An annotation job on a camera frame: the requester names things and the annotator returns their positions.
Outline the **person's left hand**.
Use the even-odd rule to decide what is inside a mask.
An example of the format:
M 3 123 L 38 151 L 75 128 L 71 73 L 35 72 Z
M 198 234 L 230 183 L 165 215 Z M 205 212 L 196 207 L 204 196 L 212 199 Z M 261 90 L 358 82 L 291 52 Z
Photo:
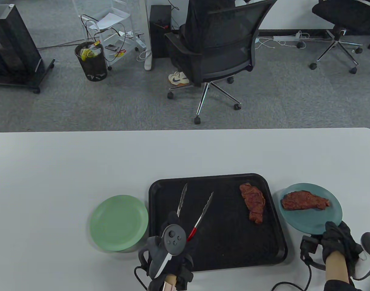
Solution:
M 176 276 L 176 290 L 186 291 L 187 285 L 193 280 L 193 256 L 198 246 L 198 238 L 194 237 L 186 243 L 181 254 L 172 257 L 164 268 L 165 275 Z

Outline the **person's right hand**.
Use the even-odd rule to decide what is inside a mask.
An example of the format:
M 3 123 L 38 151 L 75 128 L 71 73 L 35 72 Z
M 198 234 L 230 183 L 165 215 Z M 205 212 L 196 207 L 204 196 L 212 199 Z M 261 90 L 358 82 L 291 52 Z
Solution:
M 359 255 L 363 252 L 360 244 L 356 243 L 351 236 L 350 228 L 343 221 L 336 225 L 332 221 L 325 223 L 325 232 L 322 234 L 321 245 L 323 248 L 322 258 L 324 263 L 328 256 L 338 251 L 346 260 L 348 274 L 355 274 L 355 266 Z

